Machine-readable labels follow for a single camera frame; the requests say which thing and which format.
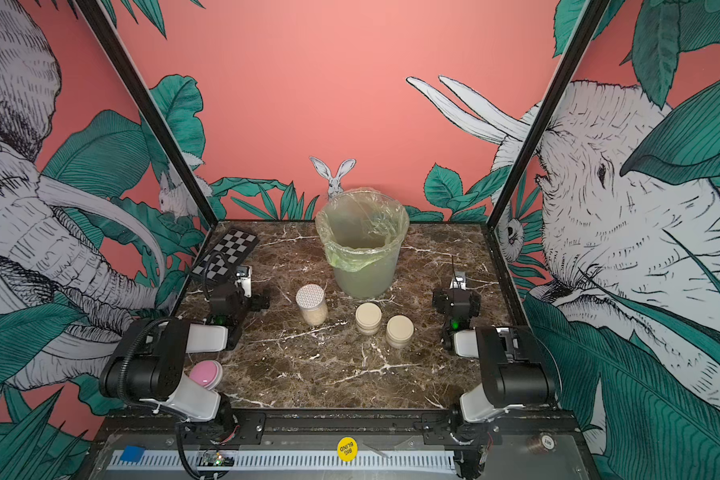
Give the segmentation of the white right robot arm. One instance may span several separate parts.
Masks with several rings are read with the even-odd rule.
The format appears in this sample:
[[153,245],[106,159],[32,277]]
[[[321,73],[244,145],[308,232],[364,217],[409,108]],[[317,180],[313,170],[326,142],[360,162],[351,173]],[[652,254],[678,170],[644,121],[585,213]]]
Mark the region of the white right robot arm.
[[481,298],[462,288],[434,289],[432,306],[444,316],[444,349],[479,363],[479,384],[459,399],[463,421],[486,423],[511,409],[555,402],[553,376],[528,328],[472,326],[471,320],[480,313]]

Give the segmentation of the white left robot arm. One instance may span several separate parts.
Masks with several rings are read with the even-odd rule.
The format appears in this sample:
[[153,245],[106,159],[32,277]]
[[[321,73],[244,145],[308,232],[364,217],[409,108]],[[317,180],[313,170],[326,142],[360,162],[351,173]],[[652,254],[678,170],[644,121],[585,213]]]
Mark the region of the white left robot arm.
[[223,368],[216,364],[214,377],[198,382],[185,373],[185,357],[234,350],[248,314],[268,309],[270,298],[268,290],[248,294],[239,284],[227,283],[211,292],[206,323],[177,317],[133,322],[99,376],[100,394],[216,428],[222,436],[232,434],[239,420],[228,398],[215,390]]

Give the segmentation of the rice jar with beige lid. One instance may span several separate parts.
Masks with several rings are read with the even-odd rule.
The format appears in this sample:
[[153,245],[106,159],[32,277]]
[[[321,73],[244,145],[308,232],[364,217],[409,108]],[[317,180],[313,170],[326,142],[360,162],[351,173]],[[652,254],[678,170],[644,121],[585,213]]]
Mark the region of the rice jar with beige lid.
[[404,315],[396,315],[389,319],[386,326],[386,341],[397,349],[405,348],[414,333],[412,321]]

